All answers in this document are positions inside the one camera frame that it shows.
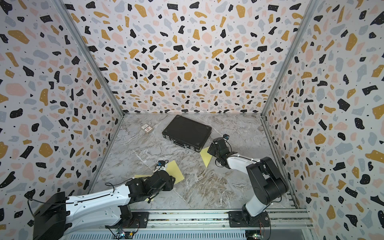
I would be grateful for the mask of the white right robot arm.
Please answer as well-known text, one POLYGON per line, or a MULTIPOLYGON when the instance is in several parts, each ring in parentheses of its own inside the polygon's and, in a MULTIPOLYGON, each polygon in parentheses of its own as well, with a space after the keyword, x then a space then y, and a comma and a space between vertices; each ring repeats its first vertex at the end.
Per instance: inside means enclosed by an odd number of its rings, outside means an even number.
POLYGON ((247 174, 254 192, 252 198, 243 206, 243 219, 250 221, 258 217, 277 198, 288 190, 288 185, 270 157, 252 159, 241 156, 227 146, 227 139, 216 138, 212 141, 208 153, 227 169, 247 174))

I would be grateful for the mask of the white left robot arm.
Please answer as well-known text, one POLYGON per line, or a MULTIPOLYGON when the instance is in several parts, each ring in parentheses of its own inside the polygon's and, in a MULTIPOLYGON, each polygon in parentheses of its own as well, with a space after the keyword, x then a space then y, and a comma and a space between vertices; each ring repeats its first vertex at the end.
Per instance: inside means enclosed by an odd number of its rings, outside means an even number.
POLYGON ((171 191, 176 179, 164 170, 150 177, 133 178, 110 190, 89 195, 67 197, 54 194, 34 213, 33 238, 59 240, 70 233, 92 227, 118 229, 140 221, 130 205, 150 202, 160 192, 171 191))

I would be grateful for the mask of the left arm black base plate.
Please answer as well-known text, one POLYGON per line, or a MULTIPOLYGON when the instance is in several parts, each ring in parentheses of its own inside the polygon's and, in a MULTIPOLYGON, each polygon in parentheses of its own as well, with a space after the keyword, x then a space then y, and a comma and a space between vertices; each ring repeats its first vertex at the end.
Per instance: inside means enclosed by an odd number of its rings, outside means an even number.
POLYGON ((133 212, 127 220, 120 220, 117 224, 106 226, 109 229, 145 229, 148 224, 149 212, 133 212))

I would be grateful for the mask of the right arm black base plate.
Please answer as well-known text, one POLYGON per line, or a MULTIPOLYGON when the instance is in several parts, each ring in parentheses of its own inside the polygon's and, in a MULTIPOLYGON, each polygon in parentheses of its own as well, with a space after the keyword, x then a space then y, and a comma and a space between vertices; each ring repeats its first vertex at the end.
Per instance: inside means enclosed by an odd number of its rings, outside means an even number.
POLYGON ((267 228, 271 225, 267 212, 261 212, 259 215, 252 217, 242 211, 230 211, 228 217, 231 228, 267 228))

